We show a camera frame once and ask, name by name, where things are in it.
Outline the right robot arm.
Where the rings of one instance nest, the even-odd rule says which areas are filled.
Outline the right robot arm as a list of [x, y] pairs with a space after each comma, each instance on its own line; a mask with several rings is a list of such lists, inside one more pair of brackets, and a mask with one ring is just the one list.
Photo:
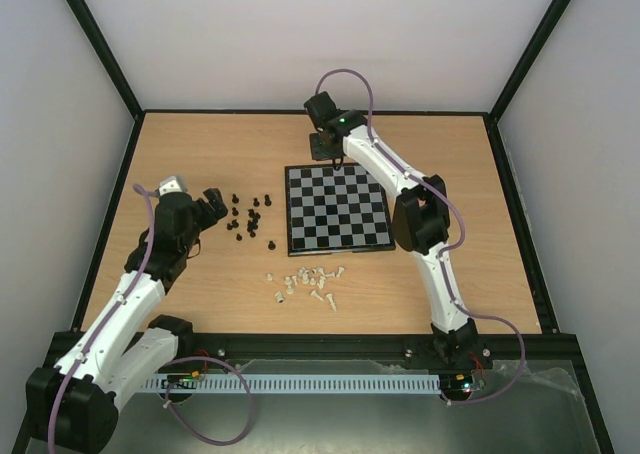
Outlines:
[[395, 153], [356, 110], [337, 107], [325, 92], [304, 103], [315, 132], [312, 158], [336, 162], [348, 157], [395, 197], [392, 233], [417, 266], [431, 309], [432, 350], [449, 366], [466, 359], [477, 341], [475, 321], [460, 293], [450, 257], [449, 228], [453, 208], [444, 180], [428, 177]]

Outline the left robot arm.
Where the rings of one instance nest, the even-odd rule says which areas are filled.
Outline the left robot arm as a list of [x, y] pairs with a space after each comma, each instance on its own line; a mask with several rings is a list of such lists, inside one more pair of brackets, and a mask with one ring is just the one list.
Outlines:
[[175, 178], [159, 187], [156, 202], [141, 186], [134, 189], [144, 198], [149, 226], [114, 293], [70, 349], [26, 381], [28, 432], [50, 448], [101, 452], [139, 387], [191, 345], [191, 323], [171, 316], [157, 318], [140, 340], [133, 337], [185, 270], [201, 233], [228, 209], [218, 189], [194, 199]]

